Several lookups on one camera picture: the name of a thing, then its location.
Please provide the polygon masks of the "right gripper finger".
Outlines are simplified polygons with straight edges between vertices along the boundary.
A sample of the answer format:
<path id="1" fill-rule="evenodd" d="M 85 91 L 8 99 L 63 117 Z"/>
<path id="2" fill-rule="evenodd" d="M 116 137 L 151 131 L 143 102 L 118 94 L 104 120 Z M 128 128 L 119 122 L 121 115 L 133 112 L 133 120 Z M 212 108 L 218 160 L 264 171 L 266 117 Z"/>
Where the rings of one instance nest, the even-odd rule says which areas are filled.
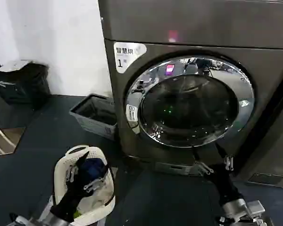
<path id="1" fill-rule="evenodd" d="M 210 175 L 214 173 L 214 170 L 206 165 L 204 162 L 200 160 L 200 156 L 197 151 L 193 151 L 194 156 L 194 167 L 200 172 L 201 175 Z"/>
<path id="2" fill-rule="evenodd" d="M 219 155 L 224 160 L 225 169 L 233 170 L 233 156 L 228 155 L 226 150 L 222 146 L 220 146 L 218 143 L 216 143 L 216 148 L 218 150 Z"/>

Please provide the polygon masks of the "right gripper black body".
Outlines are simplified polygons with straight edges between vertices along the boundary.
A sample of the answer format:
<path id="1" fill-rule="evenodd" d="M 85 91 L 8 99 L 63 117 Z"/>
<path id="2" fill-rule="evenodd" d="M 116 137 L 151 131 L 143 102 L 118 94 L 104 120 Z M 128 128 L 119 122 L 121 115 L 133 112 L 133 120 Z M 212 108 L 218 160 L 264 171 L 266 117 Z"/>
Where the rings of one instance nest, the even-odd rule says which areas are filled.
<path id="1" fill-rule="evenodd" d="M 213 164 L 209 167 L 214 171 L 208 175 L 208 180 L 212 182 L 219 193 L 219 204 L 224 206 L 228 202 L 243 199 L 243 195 L 233 184 L 230 172 L 225 169 L 224 164 Z"/>

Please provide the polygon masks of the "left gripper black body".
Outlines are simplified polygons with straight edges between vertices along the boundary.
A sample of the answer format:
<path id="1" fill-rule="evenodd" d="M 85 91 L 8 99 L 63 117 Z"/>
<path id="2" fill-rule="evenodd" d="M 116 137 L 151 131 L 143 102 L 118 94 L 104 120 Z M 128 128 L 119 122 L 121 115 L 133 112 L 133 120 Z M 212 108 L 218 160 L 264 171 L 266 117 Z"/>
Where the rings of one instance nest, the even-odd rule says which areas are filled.
<path id="1" fill-rule="evenodd" d="M 81 199 L 86 195 L 83 187 L 83 184 L 71 183 L 61 201 L 52 206 L 50 212 L 66 222 L 73 222 L 74 213 Z"/>

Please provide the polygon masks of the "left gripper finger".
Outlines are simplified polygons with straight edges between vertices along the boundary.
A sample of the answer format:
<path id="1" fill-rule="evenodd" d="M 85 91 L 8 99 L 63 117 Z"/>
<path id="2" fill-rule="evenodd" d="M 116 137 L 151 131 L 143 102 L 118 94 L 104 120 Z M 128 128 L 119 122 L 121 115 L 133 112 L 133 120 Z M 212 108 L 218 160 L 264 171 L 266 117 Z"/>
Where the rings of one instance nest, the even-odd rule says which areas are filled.
<path id="1" fill-rule="evenodd" d="M 86 192 L 95 191 L 97 189 L 102 188 L 106 184 L 106 177 L 108 173 L 104 175 L 100 175 L 99 177 L 92 177 L 90 175 L 86 175 L 83 178 L 84 187 L 83 190 Z"/>
<path id="2" fill-rule="evenodd" d="M 88 155 L 89 152 L 86 152 L 66 170 L 66 183 L 73 183 L 76 179 L 81 184 L 87 184 L 90 181 L 88 170 L 83 167 Z"/>

